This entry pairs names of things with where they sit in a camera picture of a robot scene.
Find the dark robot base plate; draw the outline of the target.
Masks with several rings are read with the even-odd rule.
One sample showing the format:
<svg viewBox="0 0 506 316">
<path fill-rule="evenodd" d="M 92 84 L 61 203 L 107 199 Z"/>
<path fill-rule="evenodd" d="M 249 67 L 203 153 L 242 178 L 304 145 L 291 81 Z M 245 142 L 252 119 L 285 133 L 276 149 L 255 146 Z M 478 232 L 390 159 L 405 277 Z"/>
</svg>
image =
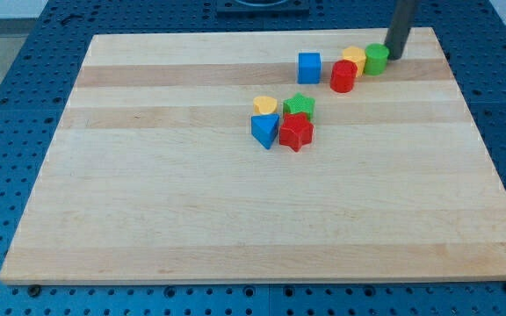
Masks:
<svg viewBox="0 0 506 316">
<path fill-rule="evenodd" d="M 218 16 L 249 14 L 306 13 L 310 0 L 217 0 Z"/>
</svg>

